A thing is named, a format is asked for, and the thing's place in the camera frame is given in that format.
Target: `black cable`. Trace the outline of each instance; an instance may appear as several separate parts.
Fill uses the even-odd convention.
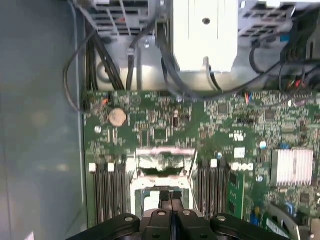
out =
[[[283,36],[283,35],[287,35],[287,32],[278,32],[278,33],[271,33],[261,39],[257,39],[252,46],[252,49],[250,51],[250,55],[249,55],[249,62],[250,62],[250,66],[251,68],[257,73],[257,74],[264,74],[265,72],[260,70],[259,67],[256,64],[256,60],[255,60],[255,52],[256,49],[259,48],[261,46],[261,43],[264,41],[268,41],[268,40],[272,40],[274,38]]]
[[[93,106],[93,108],[91,110],[88,110],[88,111],[87,110],[83,110],[81,108],[78,108],[77,105],[74,103],[72,97],[71,97],[71,93],[70,93],[69,86],[68,86],[68,71],[69,71],[69,68],[70,68],[72,62],[77,57],[77,55],[86,47],[87,43],[95,35],[95,33],[96,33],[96,30],[93,30],[84,39],[84,41],[80,44],[78,49],[72,54],[71,58],[66,62],[66,64],[63,67],[63,89],[64,89],[65,96],[66,96],[69,104],[71,105],[71,107],[75,111],[77,111],[78,113],[81,113],[81,114],[90,114],[93,111],[95,111],[96,109],[99,109],[104,104],[104,103],[101,103],[101,104],[95,105],[95,106]]]
[[[95,56],[95,45],[90,39],[88,42],[88,58],[89,58],[89,72],[90,72],[90,82],[92,84],[92,89],[98,91],[98,81],[97,81],[97,72],[96,72],[96,56]]]
[[[112,60],[108,50],[106,49],[104,43],[102,42],[102,40],[97,32],[94,35],[93,42],[94,42],[95,48],[101,58],[101,61],[103,62],[103,65],[105,67],[105,71],[109,76],[109,79],[111,81],[113,88],[115,90],[125,90],[125,87],[122,83],[120,75],[117,71],[116,65],[115,65],[114,61]]]
[[[311,71],[306,74],[305,84],[308,86],[314,77],[320,77],[320,65],[315,66]]]
[[[92,82],[91,82],[91,71],[90,71],[90,48],[89,48],[89,42],[88,44],[86,45],[86,49],[85,49],[85,53],[86,53],[86,56],[85,56],[85,89],[87,91],[91,91],[93,89],[93,86],[92,86]]]
[[[165,65],[165,62],[163,60],[163,58],[161,58],[161,66],[162,66],[162,73],[163,73],[163,78],[164,78],[164,82],[165,82],[165,86],[166,88],[168,89],[168,91],[175,97],[181,97],[185,100],[190,100],[190,101],[193,101],[193,99],[191,97],[188,97],[188,96],[184,96],[182,93],[179,93],[178,91],[175,90],[175,87],[172,86],[170,83],[169,83],[169,80],[168,80],[168,71],[167,71],[167,68],[166,68],[166,65]]]
[[[156,27],[156,17],[153,18],[153,20],[144,28],[142,31],[139,32],[139,34],[133,39],[132,43],[130,44],[130,49],[135,49],[136,45],[142,39],[144,36],[148,35],[151,31],[153,31]],[[129,55],[128,57],[128,75],[126,77],[126,90],[131,90],[132,87],[132,81],[134,76],[134,69],[135,69],[135,56]]]
[[[279,76],[278,76],[278,86],[279,86],[279,91],[281,93],[285,92],[282,86],[282,74],[284,73],[284,69],[285,69],[285,64],[282,64],[279,71]]]
[[[211,68],[210,68],[210,79],[212,84],[214,85],[214,87],[218,90],[218,91],[222,91],[221,87],[218,84],[218,81],[216,79],[216,76],[213,72],[211,72]]]
[[[256,83],[260,80],[262,80],[266,75],[268,75],[270,72],[272,72],[275,68],[277,68],[280,63],[277,62],[275,65],[273,65],[271,68],[269,68],[265,74],[259,75],[257,77],[255,77],[254,79],[252,79],[251,81],[248,81],[247,83],[234,88],[233,90],[229,90],[229,91],[224,91],[220,94],[215,94],[212,96],[202,96],[197,94],[196,92],[192,91],[180,78],[180,76],[178,75],[177,71],[175,70],[173,64],[172,64],[172,56],[171,53],[168,51],[168,46],[167,46],[167,39],[166,39],[166,34],[165,34],[165,30],[164,28],[159,28],[158,31],[158,45],[160,47],[160,51],[162,54],[162,58],[163,58],[163,62],[164,65],[168,71],[168,73],[170,74],[172,80],[174,81],[174,83],[180,88],[181,91],[185,92],[189,97],[193,98],[193,99],[197,99],[200,101],[213,101],[213,100],[217,100],[219,98],[222,97],[226,97],[232,94],[236,94],[240,91],[243,91],[245,88],[247,88],[248,86],[252,85],[253,83]]]
[[[288,103],[289,101],[295,99],[295,95],[298,94],[301,90],[301,88],[303,87],[304,83],[306,81],[306,68],[303,67],[302,68],[302,78],[301,78],[301,82],[299,84],[299,86],[296,88],[296,90],[294,90],[292,93],[285,93],[285,92],[282,92],[282,94],[284,95],[287,95],[287,98],[278,102],[278,103],[275,103],[275,104],[271,104],[271,105],[257,105],[255,104],[254,102],[249,102],[248,104],[251,105],[251,106],[254,106],[254,107],[257,107],[257,108],[260,108],[260,109],[269,109],[269,108],[273,108],[273,107],[278,107],[278,106],[281,106],[282,104],[286,104]]]
[[[106,72],[105,66],[104,63],[101,61],[96,67],[96,76],[104,84],[111,84],[109,76],[105,76],[104,72]]]

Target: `black plastic part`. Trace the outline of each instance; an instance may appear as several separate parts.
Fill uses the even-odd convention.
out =
[[[184,209],[181,201],[182,193],[180,191],[160,191],[159,208],[178,212]]]
[[[173,117],[173,127],[174,128],[177,128],[178,127],[178,125],[179,125],[179,118],[177,117],[177,116],[174,116]]]
[[[95,58],[95,45],[92,40],[88,42],[88,74],[92,90],[98,91],[97,72],[96,72],[96,58]]]
[[[92,28],[89,27],[89,23],[86,22],[85,23],[85,31],[87,34],[90,34],[90,32],[92,31]],[[93,72],[93,70],[95,69],[95,59],[92,58],[92,55],[95,54],[95,49],[93,47],[93,41],[92,39],[88,41],[87,45],[86,45],[86,49],[85,49],[85,53],[86,53],[86,58],[85,58],[85,89],[87,91],[91,91],[91,90],[98,90],[98,87],[96,89],[96,86],[98,86],[97,81],[93,81],[96,76],[95,76],[95,72]]]
[[[117,240],[141,240],[141,235],[132,235],[132,236],[122,236],[119,237]]]
[[[68,240],[115,240],[139,231],[140,219],[130,213],[124,213],[79,233]]]
[[[224,221],[218,220],[217,217],[223,218]],[[226,235],[237,238],[239,240],[288,240],[286,237],[280,236],[273,232],[252,225],[235,216],[229,214],[217,214],[210,220],[212,231],[217,234]]]
[[[227,185],[230,169],[224,159],[217,168],[209,167],[209,161],[204,160],[198,170],[197,202],[199,211],[206,220],[218,213],[227,211]]]
[[[158,94],[159,94],[159,97],[162,97],[162,98],[171,97],[171,93],[165,90],[159,91]]]
[[[312,63],[320,60],[320,8],[298,17],[289,34],[289,42],[280,54],[280,63]]]
[[[188,240],[218,240],[217,236],[210,229],[209,222],[203,217],[198,217],[192,210],[182,210],[177,213],[177,219],[181,229],[181,239]]]
[[[311,224],[310,217],[307,214],[305,214],[301,211],[298,211],[296,213],[296,220],[299,223],[299,225],[310,227],[310,224]]]
[[[172,214],[169,210],[159,209],[152,213],[149,225],[145,228],[143,240],[169,240],[171,236]]]
[[[112,91],[108,91],[107,95],[108,95],[108,103],[113,104],[114,103],[114,93]]]
[[[108,172],[108,164],[97,165],[93,174],[96,224],[127,212],[126,170],[123,164],[116,164]]]

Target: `microchip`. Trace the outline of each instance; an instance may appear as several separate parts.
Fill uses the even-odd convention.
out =
[[[302,129],[306,125],[305,121],[300,121],[300,128]]]
[[[159,97],[171,97],[171,93],[169,91],[159,91]]]
[[[312,187],[318,186],[318,176],[312,176],[311,186]]]
[[[149,147],[150,144],[150,134],[148,131],[140,132],[140,145],[141,147]]]
[[[154,130],[154,139],[155,140],[166,140],[167,139],[166,129],[155,129]]]
[[[207,133],[206,132],[201,132],[200,133],[200,138],[201,139],[206,139],[207,138]]]
[[[205,144],[206,144],[206,140],[205,139],[201,139],[200,141],[199,141],[199,144],[201,145],[201,146],[204,146]]]
[[[257,158],[256,158],[256,163],[257,164],[261,164],[261,163],[263,163],[263,161],[264,161],[264,158],[262,157],[262,156],[258,156]]]
[[[232,172],[230,172],[229,181],[233,185],[237,185],[237,176]]]
[[[228,114],[228,104],[222,103],[218,105],[218,114]]]
[[[230,213],[232,214],[236,213],[236,206],[231,201],[228,202],[228,209]]]
[[[260,153],[262,156],[266,156],[268,154],[268,149],[261,149]]]
[[[309,204],[310,203],[310,194],[309,193],[301,193],[300,203]]]
[[[236,123],[237,124],[244,124],[245,123],[245,119],[242,118],[242,117],[239,117],[239,118],[236,119]]]
[[[274,110],[272,110],[272,109],[265,110],[265,120],[266,121],[275,120],[275,116],[276,116],[276,113]]]
[[[306,133],[301,133],[300,137],[302,140],[305,140],[308,137],[308,135]]]

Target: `ram slot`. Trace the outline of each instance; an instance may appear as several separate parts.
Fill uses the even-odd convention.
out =
[[[105,192],[105,172],[101,172],[99,174],[100,178],[100,202],[101,202],[101,222],[103,223],[106,219],[105,210],[107,208],[106,206],[106,192]]]
[[[121,214],[122,212],[122,202],[124,200],[123,192],[122,192],[122,181],[121,181],[121,171],[118,168],[119,166],[116,167],[115,169],[115,179],[116,182],[114,183],[114,187],[117,190],[116,191],[116,196],[117,196],[117,201],[116,203],[116,215]]]
[[[121,203],[122,206],[120,208],[121,214],[127,212],[127,185],[126,185],[126,171],[122,169],[120,172],[120,181],[121,181],[121,193],[122,193],[122,198],[121,198]]]
[[[103,173],[103,191],[104,191],[104,216],[106,220],[110,219],[110,193],[108,191],[108,173],[104,172]]]
[[[201,167],[198,171],[198,208],[207,220],[226,212],[228,176],[226,167]]]
[[[116,216],[115,213],[115,202],[117,200],[116,192],[117,189],[115,189],[114,186],[115,182],[115,173],[114,172],[108,172],[108,192],[110,195],[110,218],[114,218]]]
[[[94,205],[95,205],[95,224],[99,223],[99,211],[98,211],[98,174],[93,174],[93,195],[94,195]]]
[[[102,203],[102,181],[101,181],[101,173],[98,172],[94,174],[94,182],[95,182],[95,210],[96,210],[96,221],[97,224],[100,224],[103,222],[103,214],[102,214],[102,209],[103,209],[103,203]]]

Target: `integrated circuit chip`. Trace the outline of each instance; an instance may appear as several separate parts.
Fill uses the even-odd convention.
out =
[[[229,175],[229,181],[230,183],[232,183],[233,185],[237,185],[237,176],[230,172],[230,175]]]
[[[171,97],[171,93],[169,91],[159,91],[159,97]]]
[[[167,130],[166,129],[155,129],[154,130],[154,139],[155,140],[166,140],[167,139]]]
[[[300,203],[309,204],[310,203],[310,194],[309,193],[301,193]]]
[[[236,213],[236,206],[231,201],[228,202],[228,210],[232,214]]]
[[[260,155],[257,156],[256,162],[258,164],[265,163],[268,160],[268,150],[267,149],[261,149]]]
[[[141,131],[140,132],[140,146],[141,147],[149,147],[150,145],[150,134],[148,131]]]
[[[218,105],[218,114],[226,115],[228,114],[228,104],[221,103]]]
[[[201,132],[200,133],[200,138],[201,139],[206,139],[207,138],[207,133],[206,132]]]
[[[272,109],[265,110],[265,120],[266,121],[275,120],[275,116],[276,116],[276,113],[274,110],[272,110]]]

